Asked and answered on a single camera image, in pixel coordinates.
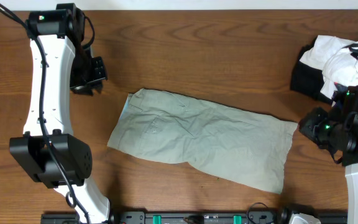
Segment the khaki green shorts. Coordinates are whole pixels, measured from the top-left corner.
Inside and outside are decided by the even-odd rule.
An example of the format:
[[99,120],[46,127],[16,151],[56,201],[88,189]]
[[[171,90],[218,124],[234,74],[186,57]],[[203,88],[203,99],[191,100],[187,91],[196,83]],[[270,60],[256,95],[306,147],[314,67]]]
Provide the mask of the khaki green shorts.
[[127,97],[108,146],[280,194],[297,124],[167,91]]

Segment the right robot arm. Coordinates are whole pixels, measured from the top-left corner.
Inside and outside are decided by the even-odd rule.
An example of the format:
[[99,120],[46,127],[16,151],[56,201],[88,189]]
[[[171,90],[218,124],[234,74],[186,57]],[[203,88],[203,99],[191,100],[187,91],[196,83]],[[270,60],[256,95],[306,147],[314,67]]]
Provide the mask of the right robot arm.
[[331,156],[342,152],[336,164],[345,168],[348,223],[358,223],[358,85],[334,96],[330,111],[314,108],[300,122],[299,131]]

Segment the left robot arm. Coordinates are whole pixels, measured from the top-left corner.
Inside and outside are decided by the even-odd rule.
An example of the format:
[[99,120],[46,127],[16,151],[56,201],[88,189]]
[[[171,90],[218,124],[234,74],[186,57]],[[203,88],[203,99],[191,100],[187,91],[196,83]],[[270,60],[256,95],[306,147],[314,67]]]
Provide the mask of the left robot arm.
[[101,57],[85,42],[90,19],[73,3],[32,11],[22,22],[32,51],[32,92],[23,135],[11,138],[13,158],[34,181],[63,195],[76,215],[50,223],[108,223],[110,202],[91,177],[91,149],[73,134],[70,94],[92,95],[107,78]]

